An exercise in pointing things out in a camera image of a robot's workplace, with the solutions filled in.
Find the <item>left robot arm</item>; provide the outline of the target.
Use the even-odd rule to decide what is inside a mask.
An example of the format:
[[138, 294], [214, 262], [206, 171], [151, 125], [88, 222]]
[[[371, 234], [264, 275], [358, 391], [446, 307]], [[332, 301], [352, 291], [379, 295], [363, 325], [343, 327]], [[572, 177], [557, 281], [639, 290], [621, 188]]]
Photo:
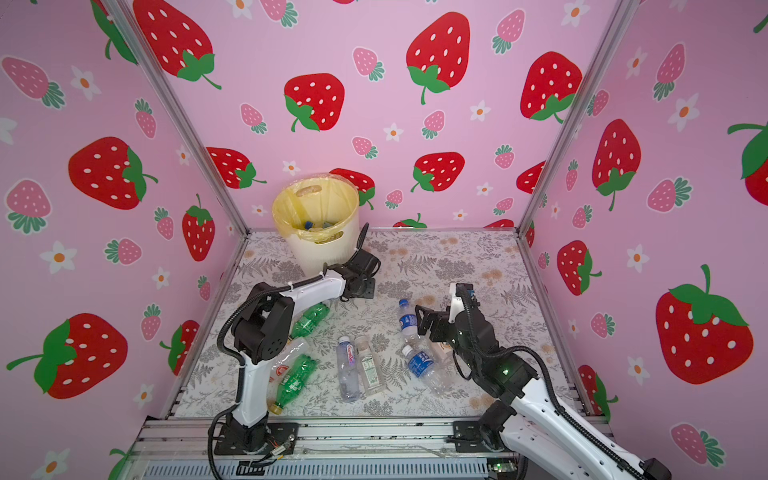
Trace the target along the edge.
[[381, 262], [358, 248], [344, 263], [324, 265], [318, 274], [286, 286], [257, 284], [222, 326], [220, 352], [237, 360], [234, 405], [221, 415], [224, 434], [248, 453], [267, 443], [267, 391], [274, 359], [288, 343], [296, 316], [335, 299], [371, 299]]

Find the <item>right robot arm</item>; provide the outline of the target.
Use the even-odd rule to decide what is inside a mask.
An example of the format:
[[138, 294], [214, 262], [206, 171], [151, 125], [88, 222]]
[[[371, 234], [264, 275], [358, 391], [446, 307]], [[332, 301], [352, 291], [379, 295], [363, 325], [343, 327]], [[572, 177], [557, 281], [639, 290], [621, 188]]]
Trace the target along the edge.
[[525, 346], [501, 347], [477, 306], [415, 311], [418, 333], [449, 344], [469, 378], [494, 398], [479, 420], [487, 444], [502, 444], [557, 479], [672, 477], [661, 461], [630, 453], [562, 403], [543, 359]]

